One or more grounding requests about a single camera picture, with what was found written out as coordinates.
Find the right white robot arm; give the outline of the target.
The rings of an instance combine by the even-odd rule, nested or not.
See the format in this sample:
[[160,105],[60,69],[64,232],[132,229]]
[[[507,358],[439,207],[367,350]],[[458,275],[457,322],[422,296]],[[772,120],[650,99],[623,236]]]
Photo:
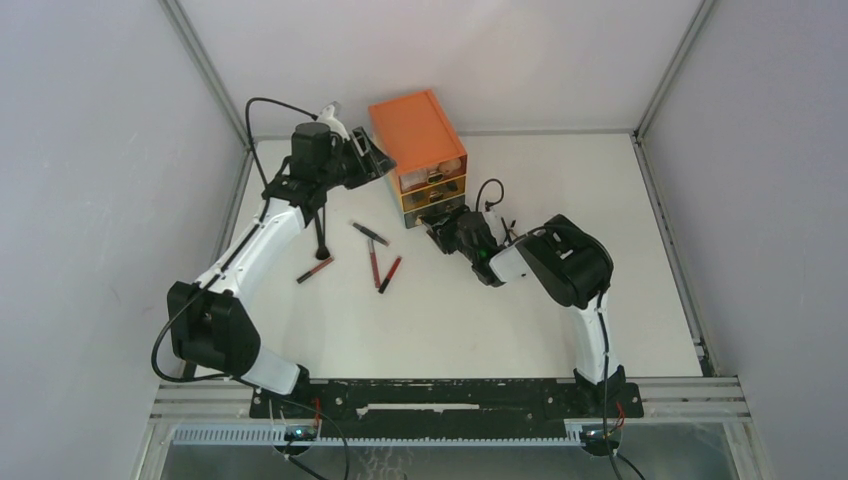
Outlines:
[[600,241],[562,214],[519,236],[494,212],[467,206],[422,216],[420,223],[442,253],[461,253],[487,286],[534,276],[576,319],[575,378],[583,382],[577,391],[579,406],[602,416],[616,405],[615,385],[625,382],[626,374],[613,352],[606,320],[614,263]]

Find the orange three-drawer organizer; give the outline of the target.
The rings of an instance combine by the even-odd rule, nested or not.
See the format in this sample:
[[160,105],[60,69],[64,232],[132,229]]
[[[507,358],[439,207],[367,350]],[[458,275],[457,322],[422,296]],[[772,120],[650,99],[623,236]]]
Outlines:
[[388,181],[402,215],[398,176],[468,153],[435,92],[421,90],[368,107],[376,144],[397,164]]

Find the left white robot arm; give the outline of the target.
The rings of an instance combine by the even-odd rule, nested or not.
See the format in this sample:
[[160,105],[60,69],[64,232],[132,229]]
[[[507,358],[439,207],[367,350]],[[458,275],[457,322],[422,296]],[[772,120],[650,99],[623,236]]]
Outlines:
[[250,304],[276,258],[310,224],[320,224],[330,190],[363,186],[396,163],[364,129],[343,134],[319,121],[297,125],[290,148],[234,244],[196,280],[169,289],[164,332],[174,355],[210,369],[209,379],[230,377],[273,392],[277,408],[298,417],[313,401],[311,388],[298,381],[307,371],[263,346]]

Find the clear drawer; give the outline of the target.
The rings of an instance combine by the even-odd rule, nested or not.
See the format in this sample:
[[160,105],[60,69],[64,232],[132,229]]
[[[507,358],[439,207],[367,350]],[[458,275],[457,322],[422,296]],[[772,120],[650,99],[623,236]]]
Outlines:
[[404,213],[418,210],[448,200],[465,193],[466,177],[460,176],[437,184],[402,194],[400,197],[401,208]]
[[434,215],[436,212],[437,209],[435,207],[421,208],[406,212],[403,214],[404,226],[407,229],[415,228],[422,223],[423,217]]
[[441,201],[432,206],[432,210],[435,214],[442,214],[451,212],[457,208],[461,208],[466,205],[466,196],[458,195],[456,197]]
[[466,170],[466,156],[446,160],[409,173],[400,174],[398,176],[399,189],[401,193],[408,193],[413,190],[462,176],[466,173]]

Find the black powder brush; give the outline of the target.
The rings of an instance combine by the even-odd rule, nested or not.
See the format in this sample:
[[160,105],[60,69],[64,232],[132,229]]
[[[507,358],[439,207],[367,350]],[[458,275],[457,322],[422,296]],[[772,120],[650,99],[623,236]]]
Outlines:
[[316,232],[317,248],[315,258],[320,261],[327,260],[330,257],[330,251],[326,243],[326,207],[318,208],[314,216],[314,226]]

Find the clear top drawer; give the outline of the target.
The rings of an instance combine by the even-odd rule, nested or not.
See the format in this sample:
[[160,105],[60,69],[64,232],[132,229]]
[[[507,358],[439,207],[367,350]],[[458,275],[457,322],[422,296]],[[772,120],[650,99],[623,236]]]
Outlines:
[[398,176],[399,189],[401,193],[408,193],[413,190],[462,176],[466,173],[466,170],[466,156],[446,160],[409,173],[400,174]]

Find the red lipstick black cap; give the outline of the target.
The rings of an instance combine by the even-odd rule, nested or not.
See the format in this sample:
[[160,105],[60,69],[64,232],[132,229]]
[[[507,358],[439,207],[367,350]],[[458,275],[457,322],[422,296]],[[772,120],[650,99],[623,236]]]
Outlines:
[[381,283],[380,283],[380,285],[379,285],[379,287],[378,287],[378,292],[379,292],[380,294],[383,294],[383,293],[387,290],[387,288],[388,288],[388,286],[389,286],[389,284],[390,284],[390,282],[391,282],[392,278],[393,278],[393,277],[394,277],[394,275],[396,274],[396,272],[397,272],[397,270],[398,270],[398,268],[399,268],[399,266],[400,266],[400,264],[401,264],[401,262],[402,262],[402,259],[403,259],[403,257],[402,257],[402,256],[398,256],[398,257],[397,257],[397,258],[393,261],[393,263],[392,263],[392,265],[391,265],[391,267],[390,267],[390,269],[389,269],[388,273],[385,275],[385,277],[383,278],[383,280],[381,281]]

